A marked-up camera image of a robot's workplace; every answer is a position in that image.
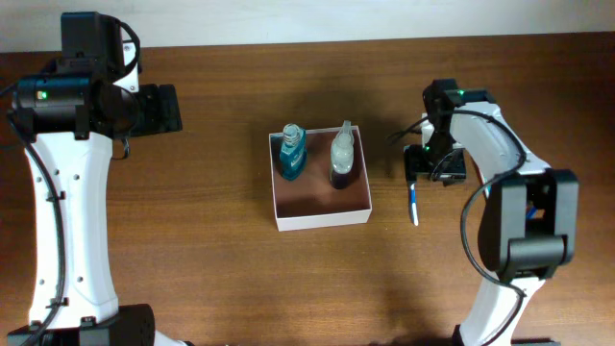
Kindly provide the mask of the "blue white toothbrush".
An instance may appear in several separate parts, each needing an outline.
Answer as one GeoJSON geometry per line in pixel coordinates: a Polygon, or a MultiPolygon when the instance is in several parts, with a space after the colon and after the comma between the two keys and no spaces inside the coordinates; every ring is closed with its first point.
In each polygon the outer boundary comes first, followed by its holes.
{"type": "Polygon", "coordinates": [[[416,183],[415,182],[409,182],[407,184],[408,187],[408,200],[409,200],[409,204],[408,204],[408,211],[409,211],[409,216],[410,216],[410,221],[414,226],[418,226],[419,225],[419,219],[418,219],[418,208],[417,208],[417,198],[416,198],[416,188],[415,188],[416,183]]]}

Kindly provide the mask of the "teal mouthwash bottle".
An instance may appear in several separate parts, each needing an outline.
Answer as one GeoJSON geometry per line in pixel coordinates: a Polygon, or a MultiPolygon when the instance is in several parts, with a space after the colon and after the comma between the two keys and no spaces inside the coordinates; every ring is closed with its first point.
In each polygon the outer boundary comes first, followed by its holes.
{"type": "Polygon", "coordinates": [[[297,179],[303,172],[306,161],[306,130],[294,123],[285,125],[280,151],[283,177],[289,181],[297,179]]]}

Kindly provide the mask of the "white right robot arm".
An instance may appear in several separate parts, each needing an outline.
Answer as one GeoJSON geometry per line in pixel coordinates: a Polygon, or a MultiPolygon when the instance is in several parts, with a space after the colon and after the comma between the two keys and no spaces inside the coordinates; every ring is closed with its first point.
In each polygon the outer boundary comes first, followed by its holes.
{"type": "Polygon", "coordinates": [[[404,150],[408,211],[418,221],[419,178],[443,185],[466,178],[470,156],[480,185],[460,215],[463,251],[482,281],[454,345],[512,345],[532,296],[575,253],[579,181],[539,159],[505,122],[485,89],[434,80],[422,93],[425,112],[408,127],[419,144],[404,150]]]}

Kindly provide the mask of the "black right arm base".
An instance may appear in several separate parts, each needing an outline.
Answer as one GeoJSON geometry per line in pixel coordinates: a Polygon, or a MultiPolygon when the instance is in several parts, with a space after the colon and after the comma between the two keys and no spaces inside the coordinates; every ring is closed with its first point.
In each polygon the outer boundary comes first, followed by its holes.
{"type": "MultiPolygon", "coordinates": [[[[461,338],[460,326],[456,325],[454,333],[452,335],[452,344],[454,346],[464,346],[461,338]]],[[[554,341],[548,337],[546,338],[525,338],[525,339],[513,339],[511,341],[512,346],[561,346],[559,341],[554,341]]]]}

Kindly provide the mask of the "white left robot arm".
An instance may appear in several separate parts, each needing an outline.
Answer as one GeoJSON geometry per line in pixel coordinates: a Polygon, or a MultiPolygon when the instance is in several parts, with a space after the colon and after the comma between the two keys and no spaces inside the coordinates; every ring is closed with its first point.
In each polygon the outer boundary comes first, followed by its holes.
{"type": "Polygon", "coordinates": [[[146,304],[122,306],[111,277],[107,183],[113,144],[178,132],[171,85],[141,85],[140,48],[120,40],[67,49],[50,71],[13,88],[8,118],[30,164],[37,271],[24,327],[11,345],[168,345],[146,304]]]}

